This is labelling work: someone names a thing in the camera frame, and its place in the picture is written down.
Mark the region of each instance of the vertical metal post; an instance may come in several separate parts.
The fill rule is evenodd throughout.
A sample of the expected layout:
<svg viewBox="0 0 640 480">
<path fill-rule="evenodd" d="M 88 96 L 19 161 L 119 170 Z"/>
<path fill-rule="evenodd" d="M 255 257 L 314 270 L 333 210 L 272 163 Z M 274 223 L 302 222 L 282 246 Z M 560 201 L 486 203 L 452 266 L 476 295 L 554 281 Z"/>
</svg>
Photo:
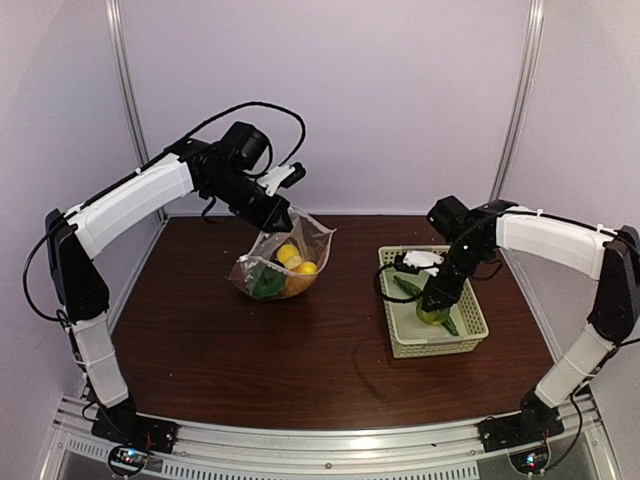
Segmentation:
<svg viewBox="0 0 640 480">
<path fill-rule="evenodd" d="M 133 83 L 131 82 L 131 72 L 129 70 L 129 62 L 127 60 L 127 49 L 125 46 L 124 33 L 122 30 L 122 20 L 120 18 L 120 1 L 105 0 L 107 10 L 107 21 L 109 25 L 109 33 L 111 35 L 111 44 L 116 61 L 116 69 L 120 83 L 120 91 L 122 93 L 122 101 L 124 103 L 125 113 L 127 116 L 127 124 L 129 133 L 133 141 L 138 164 L 143 166 L 149 161 L 149 152 L 142 131 L 138 106 L 133 92 Z M 163 223 L 166 220 L 164 209 L 156 211 L 158 222 Z"/>
<path fill-rule="evenodd" d="M 529 8 L 529 24 L 527 25 L 527 34 L 524 41 L 524 50 L 522 53 L 522 65 L 520 66 L 520 78 L 516 90 L 516 98 L 513 103 L 511 119 L 509 120 L 509 128 L 507 136 L 502 148 L 500 164 L 491 189 L 490 200 L 495 200 L 502 195 L 507 174 L 511 167 L 513 157 L 515 155 L 518 136 L 524 122 L 525 110 L 531 93 L 533 77 L 538 63 L 538 54 L 540 52 L 540 43 L 542 40 L 542 27 L 544 22 L 544 0 L 531 0 Z"/>
</svg>

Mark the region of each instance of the plastic basket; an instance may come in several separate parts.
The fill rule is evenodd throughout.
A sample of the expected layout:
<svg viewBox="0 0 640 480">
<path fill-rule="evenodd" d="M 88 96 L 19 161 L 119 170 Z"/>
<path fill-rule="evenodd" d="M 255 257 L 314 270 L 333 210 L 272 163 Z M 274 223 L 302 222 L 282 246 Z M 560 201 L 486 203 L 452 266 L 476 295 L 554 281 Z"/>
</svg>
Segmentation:
<svg viewBox="0 0 640 480">
<path fill-rule="evenodd" d="M 448 246 L 381 247 L 378 250 L 380 265 L 391 263 L 395 256 L 409 250 L 426 250 L 438 254 L 449 250 Z M 423 286 L 429 273 L 411 275 L 385 270 L 380 275 L 382 291 L 391 297 L 406 297 L 393 281 L 399 275 L 410 282 Z M 415 314 L 415 303 L 402 304 L 384 301 L 384 308 L 391 337 L 391 348 L 395 358 L 425 357 L 470 352 L 489 335 L 489 327 L 484 319 L 480 304 L 473 293 L 471 283 L 464 284 L 460 301 L 451 307 L 451 319 L 460 336 L 454 337 L 441 326 L 426 325 Z"/>
</svg>

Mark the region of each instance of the white arm segment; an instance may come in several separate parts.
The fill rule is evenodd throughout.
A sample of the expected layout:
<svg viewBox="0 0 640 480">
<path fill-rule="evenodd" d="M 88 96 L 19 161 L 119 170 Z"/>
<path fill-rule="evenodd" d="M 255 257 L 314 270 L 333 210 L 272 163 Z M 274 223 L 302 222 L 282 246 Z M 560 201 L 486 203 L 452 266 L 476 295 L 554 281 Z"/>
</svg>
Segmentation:
<svg viewBox="0 0 640 480">
<path fill-rule="evenodd" d="M 186 163 L 168 154 L 148 170 L 115 188 L 69 220 L 90 259 L 96 258 L 118 235 L 167 203 L 193 191 Z M 107 314 L 71 327 L 82 365 L 98 400 L 106 408 L 129 396 L 107 325 Z"/>
<path fill-rule="evenodd" d="M 93 260 L 125 230 L 192 191 L 189 167 L 169 153 L 153 167 L 82 209 L 69 224 L 78 226 L 76 237 Z"/>
<path fill-rule="evenodd" d="M 531 210 L 511 207 L 507 211 Z M 593 280 L 600 278 L 603 244 L 607 241 L 611 241 L 611 237 L 603 233 L 540 216 L 507 213 L 498 218 L 496 226 L 499 247 L 531 253 L 566 265 Z"/>
<path fill-rule="evenodd" d="M 508 211 L 531 210 L 512 207 Z M 611 237 L 603 233 L 538 215 L 507 213 L 498 218 L 496 226 L 498 246 L 566 265 L 593 280 L 600 279 L 607 241 L 611 241 Z M 591 378 L 593 370 L 614 347 L 613 342 L 598 335 L 588 323 L 569 351 L 538 382 L 536 396 L 547 406 L 557 407 Z"/>
</svg>

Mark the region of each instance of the plastic bag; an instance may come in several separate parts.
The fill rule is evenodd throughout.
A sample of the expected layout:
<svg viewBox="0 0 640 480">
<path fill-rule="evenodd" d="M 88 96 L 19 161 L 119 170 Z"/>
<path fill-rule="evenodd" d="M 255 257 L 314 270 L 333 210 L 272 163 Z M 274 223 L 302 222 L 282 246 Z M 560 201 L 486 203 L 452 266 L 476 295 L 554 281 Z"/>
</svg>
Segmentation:
<svg viewBox="0 0 640 480">
<path fill-rule="evenodd" d="M 329 261 L 335 230 L 326 228 L 293 206 L 289 207 L 289 216 L 293 224 L 291 232 L 261 232 L 249 253 L 239 257 L 231 270 L 231 282 L 256 300 L 277 300 L 301 294 L 314 284 Z M 289 244 L 297 249 L 300 261 L 315 264 L 315 273 L 296 273 L 278 262 L 278 251 Z"/>
</svg>

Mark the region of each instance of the brown wooden table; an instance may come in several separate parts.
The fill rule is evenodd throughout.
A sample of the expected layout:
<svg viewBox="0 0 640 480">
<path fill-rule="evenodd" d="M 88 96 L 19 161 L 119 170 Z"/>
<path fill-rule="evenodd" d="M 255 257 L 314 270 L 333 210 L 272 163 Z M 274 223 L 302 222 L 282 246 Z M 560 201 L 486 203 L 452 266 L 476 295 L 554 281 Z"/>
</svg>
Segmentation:
<svg viewBox="0 0 640 480">
<path fill-rule="evenodd" d="M 338 228 L 329 265 L 305 294 L 270 303 L 226 279 L 254 229 L 169 222 L 114 333 L 141 412 L 264 428 L 428 424 L 515 410 L 551 366 L 508 268 L 473 283 L 491 333 L 472 353 L 394 359 L 377 249 L 441 240 L 423 217 L 319 219 Z"/>
</svg>

